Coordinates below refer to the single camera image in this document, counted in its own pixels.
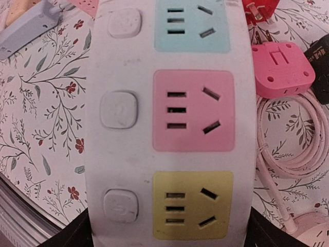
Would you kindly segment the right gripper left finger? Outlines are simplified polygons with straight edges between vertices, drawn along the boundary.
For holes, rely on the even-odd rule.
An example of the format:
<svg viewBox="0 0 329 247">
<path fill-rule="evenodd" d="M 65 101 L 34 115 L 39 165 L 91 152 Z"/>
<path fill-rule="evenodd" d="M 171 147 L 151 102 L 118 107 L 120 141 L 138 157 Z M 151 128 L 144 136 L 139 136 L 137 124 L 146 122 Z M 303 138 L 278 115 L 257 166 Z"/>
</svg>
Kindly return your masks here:
<svg viewBox="0 0 329 247">
<path fill-rule="evenodd" d="M 92 247 L 92 229 L 88 210 L 84 210 L 59 233 L 41 243 L 41 247 Z"/>
</svg>

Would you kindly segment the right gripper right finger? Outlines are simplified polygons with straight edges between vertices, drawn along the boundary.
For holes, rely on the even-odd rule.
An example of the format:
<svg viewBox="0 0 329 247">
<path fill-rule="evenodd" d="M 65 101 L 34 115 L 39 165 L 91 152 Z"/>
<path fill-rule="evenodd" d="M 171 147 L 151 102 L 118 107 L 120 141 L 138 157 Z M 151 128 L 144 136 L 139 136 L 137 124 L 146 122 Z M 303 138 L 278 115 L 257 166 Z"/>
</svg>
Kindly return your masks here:
<svg viewBox="0 0 329 247">
<path fill-rule="evenodd" d="M 256 246 L 304 247 L 306 245 L 274 226 L 252 207 L 248 221 L 248 247 Z"/>
</svg>

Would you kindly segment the round pink socket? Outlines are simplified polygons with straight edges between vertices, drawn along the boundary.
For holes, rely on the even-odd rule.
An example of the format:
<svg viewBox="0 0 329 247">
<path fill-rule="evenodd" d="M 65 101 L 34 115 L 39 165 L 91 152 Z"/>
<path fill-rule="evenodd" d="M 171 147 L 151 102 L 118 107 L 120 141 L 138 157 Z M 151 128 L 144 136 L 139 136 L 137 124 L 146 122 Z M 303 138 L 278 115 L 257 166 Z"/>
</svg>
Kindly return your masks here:
<svg viewBox="0 0 329 247">
<path fill-rule="evenodd" d="M 295 219 L 298 227 L 294 238 L 312 247 L 326 247 L 328 243 L 328 217 L 319 212 L 301 215 Z"/>
</svg>

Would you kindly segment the white long power strip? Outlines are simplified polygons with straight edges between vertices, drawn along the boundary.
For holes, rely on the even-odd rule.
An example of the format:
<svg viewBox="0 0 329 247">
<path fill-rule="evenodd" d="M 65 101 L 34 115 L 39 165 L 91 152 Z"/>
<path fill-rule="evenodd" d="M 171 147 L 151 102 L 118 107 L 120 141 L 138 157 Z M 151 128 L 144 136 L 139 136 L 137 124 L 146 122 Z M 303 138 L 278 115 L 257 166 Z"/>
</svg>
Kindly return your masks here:
<svg viewBox="0 0 329 247">
<path fill-rule="evenodd" d="M 85 179 L 94 246 L 243 246 L 256 93 L 241 1 L 100 1 Z"/>
</svg>

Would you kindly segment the pink plug adapter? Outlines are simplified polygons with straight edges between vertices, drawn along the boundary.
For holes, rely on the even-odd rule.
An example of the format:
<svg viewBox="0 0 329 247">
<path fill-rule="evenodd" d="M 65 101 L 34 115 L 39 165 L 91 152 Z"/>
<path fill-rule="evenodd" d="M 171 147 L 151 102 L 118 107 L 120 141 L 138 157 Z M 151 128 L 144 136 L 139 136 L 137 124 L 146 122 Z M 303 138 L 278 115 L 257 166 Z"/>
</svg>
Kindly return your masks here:
<svg viewBox="0 0 329 247">
<path fill-rule="evenodd" d="M 252 45 L 256 93 L 265 99 L 277 99 L 305 93 L 316 78 L 302 49 L 292 42 L 274 42 L 269 31 L 267 42 L 255 32 Z"/>
</svg>

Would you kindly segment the dark green cube socket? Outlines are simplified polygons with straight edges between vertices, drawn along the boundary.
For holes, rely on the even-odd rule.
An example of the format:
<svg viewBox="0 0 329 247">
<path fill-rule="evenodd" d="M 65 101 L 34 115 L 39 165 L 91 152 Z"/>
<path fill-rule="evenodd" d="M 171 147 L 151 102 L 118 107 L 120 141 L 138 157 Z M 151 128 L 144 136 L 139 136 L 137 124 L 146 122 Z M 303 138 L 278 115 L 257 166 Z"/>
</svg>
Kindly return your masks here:
<svg viewBox="0 0 329 247">
<path fill-rule="evenodd" d="M 326 105 L 328 104 L 328 34 L 311 43 L 304 54 L 316 74 L 311 86 L 313 93 L 322 105 Z"/>
</svg>

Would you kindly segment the red cube socket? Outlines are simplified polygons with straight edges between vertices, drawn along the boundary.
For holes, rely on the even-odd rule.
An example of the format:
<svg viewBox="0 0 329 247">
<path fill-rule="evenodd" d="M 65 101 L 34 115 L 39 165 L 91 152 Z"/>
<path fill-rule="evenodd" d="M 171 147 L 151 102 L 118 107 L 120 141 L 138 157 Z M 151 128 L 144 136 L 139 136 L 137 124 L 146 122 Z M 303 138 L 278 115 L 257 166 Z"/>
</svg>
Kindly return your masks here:
<svg viewBox="0 0 329 247">
<path fill-rule="evenodd" d="M 279 4 L 279 0 L 242 0 L 248 25 L 261 22 L 273 24 L 272 16 Z"/>
</svg>

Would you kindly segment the blue power strip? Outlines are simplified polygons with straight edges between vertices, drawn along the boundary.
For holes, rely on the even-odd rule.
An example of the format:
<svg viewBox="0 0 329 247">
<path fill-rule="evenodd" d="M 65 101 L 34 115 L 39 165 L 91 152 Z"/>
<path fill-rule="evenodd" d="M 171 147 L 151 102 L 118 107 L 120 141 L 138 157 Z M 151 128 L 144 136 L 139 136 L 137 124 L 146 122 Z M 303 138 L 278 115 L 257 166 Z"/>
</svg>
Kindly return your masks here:
<svg viewBox="0 0 329 247">
<path fill-rule="evenodd" d="M 1 60 L 4 60 L 39 35 L 54 28 L 62 8 L 49 1 L 40 1 L 9 27 L 1 31 Z"/>
</svg>

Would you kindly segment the beige cube adapter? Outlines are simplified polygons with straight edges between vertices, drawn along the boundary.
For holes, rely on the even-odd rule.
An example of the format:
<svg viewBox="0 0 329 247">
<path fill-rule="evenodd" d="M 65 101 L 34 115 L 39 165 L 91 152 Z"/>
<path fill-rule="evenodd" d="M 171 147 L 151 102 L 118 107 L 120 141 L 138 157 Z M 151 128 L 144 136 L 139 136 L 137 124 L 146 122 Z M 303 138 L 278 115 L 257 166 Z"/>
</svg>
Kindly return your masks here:
<svg viewBox="0 0 329 247">
<path fill-rule="evenodd" d="M 1 28 L 8 27 L 39 0 L 1 1 Z"/>
</svg>

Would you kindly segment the pink cube adapter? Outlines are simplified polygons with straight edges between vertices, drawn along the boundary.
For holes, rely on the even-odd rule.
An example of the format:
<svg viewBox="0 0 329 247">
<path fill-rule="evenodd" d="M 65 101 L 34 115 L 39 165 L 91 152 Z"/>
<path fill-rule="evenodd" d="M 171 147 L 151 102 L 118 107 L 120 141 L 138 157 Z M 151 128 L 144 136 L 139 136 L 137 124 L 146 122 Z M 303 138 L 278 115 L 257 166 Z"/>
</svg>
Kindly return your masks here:
<svg viewBox="0 0 329 247">
<path fill-rule="evenodd" d="M 68 0 L 72 5 L 87 13 L 91 17 L 96 17 L 99 0 Z"/>
</svg>

